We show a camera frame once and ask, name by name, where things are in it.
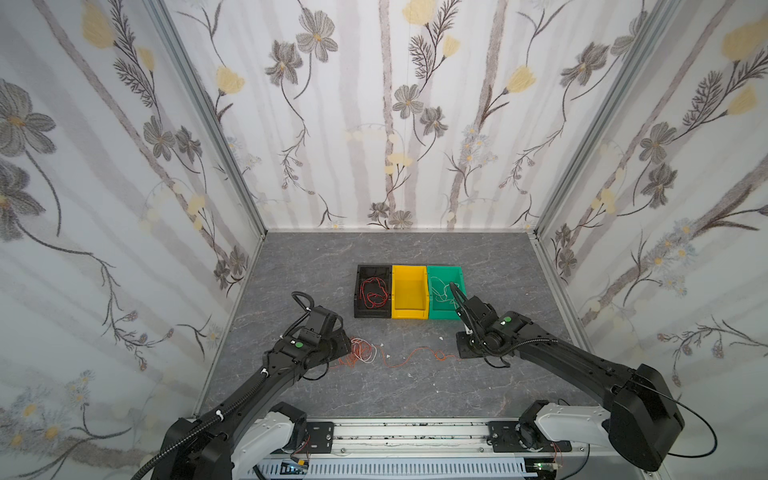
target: black cable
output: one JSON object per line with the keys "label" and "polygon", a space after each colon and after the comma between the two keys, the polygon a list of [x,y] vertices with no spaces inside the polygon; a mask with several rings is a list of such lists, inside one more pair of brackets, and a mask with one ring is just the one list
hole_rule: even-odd
{"label": "black cable", "polygon": [[[266,369],[262,368],[261,377],[259,377],[259,381],[257,382],[257,384],[254,385],[253,387],[251,387],[251,389],[248,390],[248,392],[246,392],[245,395],[241,396],[238,400],[236,400],[230,406],[228,406],[222,412],[222,416],[223,417],[228,416],[230,413],[234,412],[241,405],[243,405],[245,402],[247,402],[248,399],[254,393],[256,393],[259,390],[259,388],[264,383],[264,380],[266,380],[266,377],[267,377]],[[169,445],[165,449],[161,450],[160,452],[158,452],[157,455],[152,457],[149,462],[147,462],[144,465],[142,465],[141,468],[139,468],[138,471],[134,474],[134,476],[131,477],[131,480],[141,480],[147,473],[149,473],[149,471],[151,469],[153,469],[160,462],[160,460],[162,460],[163,458],[167,457],[168,454],[171,453],[173,450],[178,449],[183,444],[185,444],[185,443],[189,442],[190,440],[196,438],[201,432],[206,430],[208,427],[210,427],[214,423],[222,422],[222,421],[223,421],[223,419],[221,417],[216,416],[216,417],[213,417],[212,419],[208,420],[205,423],[201,423],[196,428],[192,429],[187,434],[187,436],[185,436],[184,438],[182,438],[178,442],[174,443],[173,445]]]}
{"label": "black cable", "polygon": [[314,382],[315,380],[320,380],[321,378],[323,378],[328,373],[328,370],[330,370],[330,367],[331,367],[331,362],[329,360],[329,361],[326,362],[326,371],[323,372],[323,374],[321,376],[317,377],[316,379],[307,378],[306,376],[303,376],[301,378],[303,378],[305,380],[309,380],[310,382]]}
{"label": "black cable", "polygon": [[[298,303],[299,306],[301,306],[302,310],[311,310],[315,308],[315,299],[309,296],[307,293],[296,291],[296,292],[291,292],[290,295],[291,295],[291,298],[293,298],[296,301],[296,303]],[[299,300],[300,296],[302,298],[307,299],[310,302],[309,306],[304,305],[304,302]]]}
{"label": "black cable", "polygon": [[565,480],[566,478],[570,478],[570,477],[576,475],[577,473],[579,473],[587,465],[587,462],[589,462],[589,450],[590,450],[590,445],[587,444],[587,457],[584,459],[584,463],[581,464],[581,466],[576,470],[576,472],[569,473],[565,477],[560,478],[560,480]]}
{"label": "black cable", "polygon": [[259,470],[258,465],[253,466],[253,473],[256,474],[256,477],[258,477],[259,480],[267,480],[267,478],[264,476],[264,474]]}
{"label": "black cable", "polygon": [[641,387],[643,387],[645,389],[649,389],[651,392],[655,392],[656,394],[663,396],[665,399],[672,400],[673,402],[675,402],[679,406],[681,406],[684,409],[686,409],[688,412],[691,412],[695,416],[699,417],[699,420],[704,422],[704,425],[706,425],[707,428],[710,430],[710,432],[712,432],[712,438],[714,439],[714,445],[712,445],[712,449],[709,452],[702,453],[700,455],[678,455],[677,453],[668,452],[667,455],[673,456],[673,457],[680,457],[680,458],[703,458],[703,457],[708,457],[708,456],[712,455],[713,453],[715,453],[715,450],[717,450],[717,434],[715,433],[715,429],[712,428],[712,425],[710,425],[710,423],[707,420],[705,420],[703,416],[699,415],[694,410],[692,410],[689,407],[683,405],[682,403],[678,402],[677,400],[673,399],[672,397],[670,397],[668,395],[664,395],[662,392],[659,392],[656,389],[652,389],[650,386],[645,386],[642,383],[635,382],[633,379],[630,379],[629,381],[634,383],[635,385],[639,385],[639,386],[641,386]]}

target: table surface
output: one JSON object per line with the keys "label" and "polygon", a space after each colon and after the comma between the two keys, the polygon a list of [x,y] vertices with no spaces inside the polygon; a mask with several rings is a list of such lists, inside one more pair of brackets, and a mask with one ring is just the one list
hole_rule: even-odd
{"label": "table surface", "polygon": [[[457,355],[460,321],[355,319],[359,263],[461,266],[469,296],[499,313],[514,310],[569,339],[525,233],[269,233],[211,377],[208,410],[261,366],[262,352],[301,314],[290,292],[302,290],[344,318],[349,337],[378,346],[372,363],[333,368],[318,382],[299,381],[277,401],[310,417],[519,416],[537,399],[594,405],[583,392],[518,357],[511,368],[482,359],[436,359],[428,349]],[[318,376],[318,367],[308,376]]]}

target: wire bundle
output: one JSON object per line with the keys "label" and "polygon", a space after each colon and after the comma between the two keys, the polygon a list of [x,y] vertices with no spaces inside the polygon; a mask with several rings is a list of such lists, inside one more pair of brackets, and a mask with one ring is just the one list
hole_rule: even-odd
{"label": "wire bundle", "polygon": [[[442,293],[440,292],[439,288],[435,288],[434,282],[440,282],[442,283]],[[445,282],[440,280],[437,276],[431,276],[429,277],[429,289],[432,291],[432,294],[435,296],[435,299],[438,302],[450,302],[451,305],[453,305],[453,308],[458,308],[458,303],[453,298],[453,295],[448,295],[448,290],[451,288],[451,285],[446,285]]]}
{"label": "wire bundle", "polygon": [[[373,282],[376,282],[378,287],[381,289],[381,293],[377,292],[368,292],[365,293],[366,285],[373,284]],[[380,308],[382,306],[386,305],[386,301],[389,299],[389,294],[386,292],[386,282],[377,276],[371,276],[370,278],[366,278],[365,280],[360,283],[360,296],[359,298],[362,298],[362,302],[366,305],[367,309],[374,309],[374,308]]]}

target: mounting plate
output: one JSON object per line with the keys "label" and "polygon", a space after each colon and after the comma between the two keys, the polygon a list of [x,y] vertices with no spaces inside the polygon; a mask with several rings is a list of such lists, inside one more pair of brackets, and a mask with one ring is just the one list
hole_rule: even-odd
{"label": "mounting plate", "polygon": [[[493,445],[494,453],[518,453],[528,452],[528,449],[520,445],[515,427],[516,421],[508,422],[488,422],[488,429],[490,435],[488,436],[488,442]],[[561,452],[570,452],[573,450],[571,443],[568,441],[555,442],[558,445],[558,450]],[[545,445],[539,450],[539,452],[554,452],[552,445]]]}

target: tangled wires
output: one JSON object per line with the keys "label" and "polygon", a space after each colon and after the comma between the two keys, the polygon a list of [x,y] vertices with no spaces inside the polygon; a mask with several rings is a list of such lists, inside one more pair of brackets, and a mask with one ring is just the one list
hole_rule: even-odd
{"label": "tangled wires", "polygon": [[[376,282],[376,285],[381,289],[381,293],[366,293],[366,285],[373,284],[373,282]],[[366,278],[362,283],[360,283],[359,298],[362,298],[362,302],[366,305],[367,309],[380,308],[385,306],[386,301],[389,299],[389,294],[386,292],[386,282],[377,276]]]}

